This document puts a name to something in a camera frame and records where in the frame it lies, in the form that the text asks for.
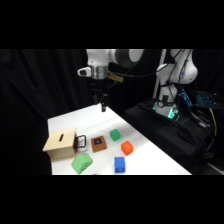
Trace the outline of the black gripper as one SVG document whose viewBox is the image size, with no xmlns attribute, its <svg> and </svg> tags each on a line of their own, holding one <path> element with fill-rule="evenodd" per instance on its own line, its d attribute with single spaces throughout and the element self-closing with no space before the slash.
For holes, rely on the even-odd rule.
<svg viewBox="0 0 224 224">
<path fill-rule="evenodd" d="M 92 81 L 92 97 L 95 104 L 101 103 L 101 111 L 106 112 L 108 103 L 107 80 Z"/>
</svg>

